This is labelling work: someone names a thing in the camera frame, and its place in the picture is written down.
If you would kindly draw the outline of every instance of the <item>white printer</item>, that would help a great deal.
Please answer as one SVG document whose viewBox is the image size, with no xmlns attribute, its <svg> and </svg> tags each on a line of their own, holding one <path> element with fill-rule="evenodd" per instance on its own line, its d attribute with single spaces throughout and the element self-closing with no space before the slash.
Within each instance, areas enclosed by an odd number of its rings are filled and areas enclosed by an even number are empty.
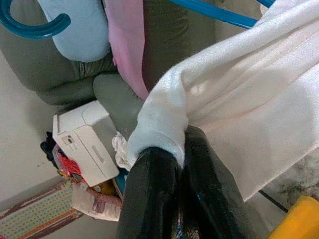
<svg viewBox="0 0 319 239">
<path fill-rule="evenodd" d="M 78 164 L 90 187 L 119 174 L 113 161 L 115 135 L 110 114 L 98 101 L 55 115 L 53 119 L 54 140 Z"/>
</svg>

